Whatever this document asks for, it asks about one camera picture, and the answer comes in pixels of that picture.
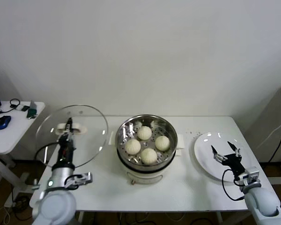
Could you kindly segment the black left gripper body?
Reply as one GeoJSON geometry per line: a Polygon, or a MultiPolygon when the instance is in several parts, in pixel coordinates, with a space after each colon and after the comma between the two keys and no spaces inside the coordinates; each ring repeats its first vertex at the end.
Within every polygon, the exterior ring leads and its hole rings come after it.
{"type": "Polygon", "coordinates": [[[66,137],[61,137],[58,140],[60,149],[58,151],[58,167],[75,167],[73,164],[74,155],[74,141],[73,139],[67,139],[66,137]]]}

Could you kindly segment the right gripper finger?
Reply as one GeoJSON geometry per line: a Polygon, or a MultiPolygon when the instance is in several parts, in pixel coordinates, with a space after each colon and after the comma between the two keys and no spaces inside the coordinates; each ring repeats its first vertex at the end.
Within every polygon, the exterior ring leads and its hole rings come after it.
{"type": "Polygon", "coordinates": [[[225,156],[219,154],[216,149],[214,148],[214,146],[212,145],[211,146],[212,148],[212,152],[213,152],[213,155],[214,155],[214,159],[219,162],[219,163],[222,163],[224,160],[225,160],[225,156]]]}
{"type": "Polygon", "coordinates": [[[241,157],[240,148],[237,148],[233,143],[229,141],[227,141],[227,143],[231,147],[231,149],[235,152],[236,157],[241,157]]]}

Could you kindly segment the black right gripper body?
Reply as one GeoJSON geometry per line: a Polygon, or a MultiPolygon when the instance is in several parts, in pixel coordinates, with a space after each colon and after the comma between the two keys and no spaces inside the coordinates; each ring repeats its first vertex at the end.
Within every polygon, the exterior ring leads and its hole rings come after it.
{"type": "Polygon", "coordinates": [[[229,154],[225,155],[225,158],[226,159],[222,161],[222,165],[228,166],[232,170],[233,175],[240,175],[245,172],[245,168],[241,164],[241,156],[236,156],[236,154],[229,154]]]}

